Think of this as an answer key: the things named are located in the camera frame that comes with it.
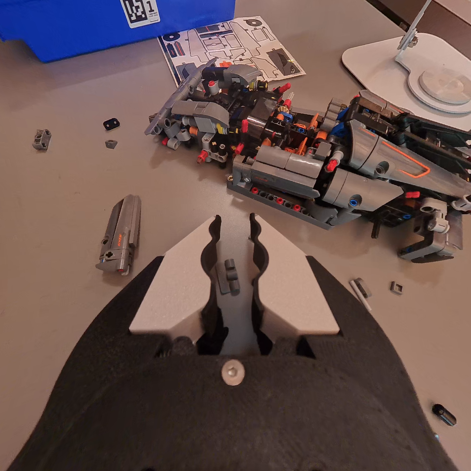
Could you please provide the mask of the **white lego sticker sheet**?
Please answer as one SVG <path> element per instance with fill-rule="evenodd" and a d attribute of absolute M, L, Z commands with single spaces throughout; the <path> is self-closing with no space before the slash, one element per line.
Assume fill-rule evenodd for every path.
<path fill-rule="evenodd" d="M 168 33 L 157 39 L 177 86 L 210 60 L 216 67 L 256 67 L 268 82 L 306 74 L 260 16 Z"/>

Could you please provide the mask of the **grey lego panel assembly red pins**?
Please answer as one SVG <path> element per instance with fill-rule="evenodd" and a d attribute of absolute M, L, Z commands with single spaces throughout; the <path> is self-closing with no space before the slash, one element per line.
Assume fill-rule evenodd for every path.
<path fill-rule="evenodd" d="M 97 269 L 129 274 L 138 246 L 141 205 L 141 198 L 132 194 L 115 204 L 100 245 Z"/>

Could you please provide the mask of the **white book stand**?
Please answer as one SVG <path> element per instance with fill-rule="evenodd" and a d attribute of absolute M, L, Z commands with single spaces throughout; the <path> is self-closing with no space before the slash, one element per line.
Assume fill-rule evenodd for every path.
<path fill-rule="evenodd" d="M 345 50 L 343 65 L 369 92 L 420 117 L 471 127 L 470 60 L 445 40 L 417 32 L 426 1 L 403 37 Z"/>

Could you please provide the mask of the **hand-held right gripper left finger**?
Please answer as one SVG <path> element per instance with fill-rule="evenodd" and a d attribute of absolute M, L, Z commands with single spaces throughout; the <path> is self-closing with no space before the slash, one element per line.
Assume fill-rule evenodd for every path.
<path fill-rule="evenodd" d="M 220 236 L 221 217 L 215 215 L 165 253 L 130 334 L 187 337 L 200 350 L 222 349 L 222 314 L 211 274 Z"/>

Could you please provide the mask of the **black cylinder lego piece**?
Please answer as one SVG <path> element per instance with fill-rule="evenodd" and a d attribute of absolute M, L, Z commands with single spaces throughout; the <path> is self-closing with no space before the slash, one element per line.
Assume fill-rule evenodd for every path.
<path fill-rule="evenodd" d="M 432 405 L 432 413 L 448 426 L 456 426 L 456 417 L 442 404 L 435 403 Z"/>

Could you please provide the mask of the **blue plastic bin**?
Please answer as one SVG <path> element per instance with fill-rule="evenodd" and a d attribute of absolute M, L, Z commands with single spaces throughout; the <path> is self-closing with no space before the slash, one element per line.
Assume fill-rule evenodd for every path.
<path fill-rule="evenodd" d="M 22 40 L 41 62 L 234 18 L 235 0 L 2 0 L 1 40 Z"/>

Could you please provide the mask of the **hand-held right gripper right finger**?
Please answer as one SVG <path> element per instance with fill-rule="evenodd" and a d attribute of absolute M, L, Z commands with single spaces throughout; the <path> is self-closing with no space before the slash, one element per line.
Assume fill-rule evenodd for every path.
<path fill-rule="evenodd" d="M 340 327 L 308 256 L 255 213 L 250 214 L 250 240 L 258 269 L 251 319 L 259 349 L 271 350 L 282 339 L 338 335 Z"/>

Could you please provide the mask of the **white bar grey lego piece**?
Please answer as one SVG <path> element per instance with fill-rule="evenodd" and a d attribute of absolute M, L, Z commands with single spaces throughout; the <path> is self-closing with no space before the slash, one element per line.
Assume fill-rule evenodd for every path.
<path fill-rule="evenodd" d="M 350 286 L 354 290 L 356 296 L 366 308 L 368 312 L 372 312 L 372 308 L 368 303 L 368 298 L 372 296 L 371 290 L 366 285 L 365 281 L 361 278 L 352 279 L 349 281 Z"/>

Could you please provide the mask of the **grey lego panel with connector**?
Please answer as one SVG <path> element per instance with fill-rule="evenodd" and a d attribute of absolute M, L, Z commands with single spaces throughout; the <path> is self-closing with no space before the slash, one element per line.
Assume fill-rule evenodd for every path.
<path fill-rule="evenodd" d="M 234 259 L 217 262 L 215 268 L 221 295 L 239 293 L 240 283 Z"/>

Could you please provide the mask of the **grey black lego car model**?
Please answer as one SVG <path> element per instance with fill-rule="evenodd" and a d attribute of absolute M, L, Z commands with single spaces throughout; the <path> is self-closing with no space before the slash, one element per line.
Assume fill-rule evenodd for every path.
<path fill-rule="evenodd" d="M 324 114 L 292 107 L 289 83 L 272 90 L 246 64 L 211 60 L 186 74 L 145 135 L 198 163 L 231 162 L 227 188 L 330 230 L 365 217 L 413 221 L 420 241 L 398 251 L 414 263 L 453 259 L 470 214 L 470 132 L 414 115 L 367 90 L 332 99 Z"/>

